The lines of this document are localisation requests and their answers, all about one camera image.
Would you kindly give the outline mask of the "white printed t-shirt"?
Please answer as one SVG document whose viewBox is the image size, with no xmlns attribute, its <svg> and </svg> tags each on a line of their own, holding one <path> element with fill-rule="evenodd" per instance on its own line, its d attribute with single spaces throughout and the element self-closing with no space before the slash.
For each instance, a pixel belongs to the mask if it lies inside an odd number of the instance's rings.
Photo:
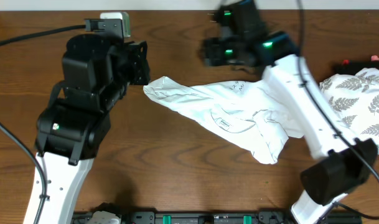
<svg viewBox="0 0 379 224">
<path fill-rule="evenodd" d="M 304 135 L 264 81 L 184 86 L 161 77 L 143 91 L 150 100 L 250 151 L 262 164 L 277 163 L 286 141 Z"/>
</svg>

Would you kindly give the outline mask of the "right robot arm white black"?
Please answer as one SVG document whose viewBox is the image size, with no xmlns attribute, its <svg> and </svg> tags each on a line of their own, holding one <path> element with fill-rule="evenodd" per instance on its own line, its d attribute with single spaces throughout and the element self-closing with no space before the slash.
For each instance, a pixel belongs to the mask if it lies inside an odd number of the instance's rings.
<svg viewBox="0 0 379 224">
<path fill-rule="evenodd" d="M 330 107 L 295 43 L 270 32 L 255 2 L 222 1 L 212 15 L 220 36 L 203 42 L 204 59 L 213 67 L 263 67 L 262 79 L 298 123 L 316 163 L 302 171 L 304 188 L 291 207 L 297 223 L 323 222 L 341 200 L 375 175 L 378 147 L 361 140 Z"/>
</svg>

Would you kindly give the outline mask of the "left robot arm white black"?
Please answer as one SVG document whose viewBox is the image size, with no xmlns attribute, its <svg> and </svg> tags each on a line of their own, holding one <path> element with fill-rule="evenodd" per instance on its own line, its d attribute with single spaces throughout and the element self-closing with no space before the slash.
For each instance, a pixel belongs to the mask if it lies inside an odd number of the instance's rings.
<svg viewBox="0 0 379 224">
<path fill-rule="evenodd" d="M 147 43 L 82 34 L 67 42 L 64 78 L 37 120 L 40 165 L 25 223 L 70 223 L 84 180 L 110 126 L 110 111 L 130 85 L 150 81 Z"/>
</svg>

